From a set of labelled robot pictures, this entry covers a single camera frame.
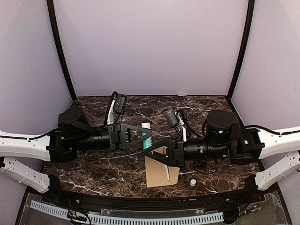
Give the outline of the white glue bottle cap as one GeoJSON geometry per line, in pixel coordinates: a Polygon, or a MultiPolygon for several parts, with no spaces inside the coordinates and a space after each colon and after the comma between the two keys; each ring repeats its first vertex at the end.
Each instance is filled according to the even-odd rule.
{"type": "Polygon", "coordinates": [[[197,181],[195,179],[190,180],[190,186],[194,187],[196,185],[197,181]]]}

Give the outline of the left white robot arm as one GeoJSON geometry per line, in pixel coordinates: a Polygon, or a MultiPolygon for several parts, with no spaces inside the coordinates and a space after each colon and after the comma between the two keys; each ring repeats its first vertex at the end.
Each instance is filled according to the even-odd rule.
{"type": "Polygon", "coordinates": [[[127,150],[152,136],[149,128],[113,123],[91,127],[80,107],[61,113],[58,127],[42,135],[0,133],[0,172],[40,193],[47,193],[55,204],[66,201],[60,180],[40,173],[17,158],[67,163],[77,159],[79,151],[127,150]]]}

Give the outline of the brown kraft envelope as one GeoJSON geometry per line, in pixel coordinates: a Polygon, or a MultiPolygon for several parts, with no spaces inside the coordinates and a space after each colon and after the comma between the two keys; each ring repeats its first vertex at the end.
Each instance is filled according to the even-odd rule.
{"type": "Polygon", "coordinates": [[[168,168],[170,181],[167,180],[164,164],[149,157],[145,157],[147,188],[163,187],[177,184],[180,168],[170,166],[168,166],[168,168]]]}

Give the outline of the white letter paper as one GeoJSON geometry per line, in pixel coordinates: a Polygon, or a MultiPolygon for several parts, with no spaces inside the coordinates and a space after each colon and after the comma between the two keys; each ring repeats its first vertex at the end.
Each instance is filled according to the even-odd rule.
{"type": "Polygon", "coordinates": [[[169,168],[167,165],[164,165],[165,168],[165,172],[166,172],[166,176],[167,176],[167,180],[170,181],[170,174],[169,174],[169,168]]]}

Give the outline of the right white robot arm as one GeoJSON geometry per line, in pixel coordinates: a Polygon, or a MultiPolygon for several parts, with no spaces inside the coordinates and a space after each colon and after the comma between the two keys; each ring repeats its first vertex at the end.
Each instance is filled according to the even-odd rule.
{"type": "Polygon", "coordinates": [[[165,139],[144,150],[144,155],[172,167],[186,161],[230,158],[231,164],[248,165],[272,155],[285,156],[271,167],[245,180],[239,199],[250,203],[257,190],[265,191],[274,183],[300,169],[300,128],[270,130],[259,125],[241,127],[238,115],[224,110],[211,111],[202,126],[204,136],[165,139]]]}

